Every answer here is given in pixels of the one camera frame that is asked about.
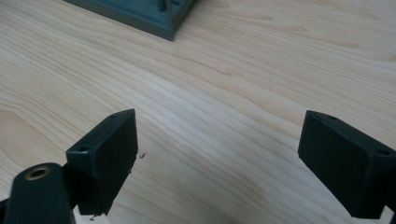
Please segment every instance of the wooden table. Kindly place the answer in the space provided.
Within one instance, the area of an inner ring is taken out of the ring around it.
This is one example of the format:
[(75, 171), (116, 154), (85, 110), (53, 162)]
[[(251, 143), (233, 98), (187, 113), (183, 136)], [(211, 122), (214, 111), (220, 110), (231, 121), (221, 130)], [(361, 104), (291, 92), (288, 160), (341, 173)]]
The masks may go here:
[(307, 109), (396, 148), (394, 0), (202, 0), (175, 42), (60, 0), (0, 0), (0, 50), (1, 199), (135, 108), (146, 157), (93, 223), (390, 220), (350, 217), (297, 148)]

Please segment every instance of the dark green base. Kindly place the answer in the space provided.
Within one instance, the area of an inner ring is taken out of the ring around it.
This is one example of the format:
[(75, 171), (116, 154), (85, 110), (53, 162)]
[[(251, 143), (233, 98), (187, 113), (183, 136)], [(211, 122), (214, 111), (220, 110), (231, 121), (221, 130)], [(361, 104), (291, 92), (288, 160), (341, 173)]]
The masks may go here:
[(64, 1), (171, 41), (195, 2), (195, 0)]

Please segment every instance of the debris particle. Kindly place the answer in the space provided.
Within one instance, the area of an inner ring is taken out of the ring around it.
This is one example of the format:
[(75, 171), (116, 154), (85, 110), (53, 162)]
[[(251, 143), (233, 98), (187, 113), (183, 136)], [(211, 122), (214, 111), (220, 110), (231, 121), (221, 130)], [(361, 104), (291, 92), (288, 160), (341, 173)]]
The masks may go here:
[(94, 218), (94, 217), (97, 217), (97, 216), (93, 216), (93, 217), (91, 217), (91, 218), (90, 218), (90, 221), (93, 221), (93, 218)]

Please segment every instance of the black clamp jaw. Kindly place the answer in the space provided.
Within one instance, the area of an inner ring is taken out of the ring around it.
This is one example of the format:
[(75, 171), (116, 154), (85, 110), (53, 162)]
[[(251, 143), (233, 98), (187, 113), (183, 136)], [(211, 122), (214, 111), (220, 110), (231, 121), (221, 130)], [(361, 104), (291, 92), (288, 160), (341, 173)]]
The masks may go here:
[(298, 153), (353, 217), (378, 219), (385, 206), (396, 212), (396, 151), (340, 119), (307, 111)]
[(18, 174), (0, 223), (75, 223), (82, 215), (108, 213), (137, 154), (134, 110), (113, 114), (66, 151), (67, 164), (43, 163)]
[(112, 20), (167, 40), (189, 13), (195, 0), (64, 0)]

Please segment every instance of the wood grain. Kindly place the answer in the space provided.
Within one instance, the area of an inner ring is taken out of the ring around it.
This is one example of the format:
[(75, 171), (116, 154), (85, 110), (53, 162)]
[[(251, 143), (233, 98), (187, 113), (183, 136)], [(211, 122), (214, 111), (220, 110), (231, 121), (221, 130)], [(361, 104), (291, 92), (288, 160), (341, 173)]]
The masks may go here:
[[(201, 0), (175, 42), (60, 0), (0, 0), (0, 196), (111, 113), (138, 159), (93, 223), (350, 217), (298, 159), (307, 109), (396, 148), (396, 1)], [(81, 217), (78, 223), (91, 223)]]

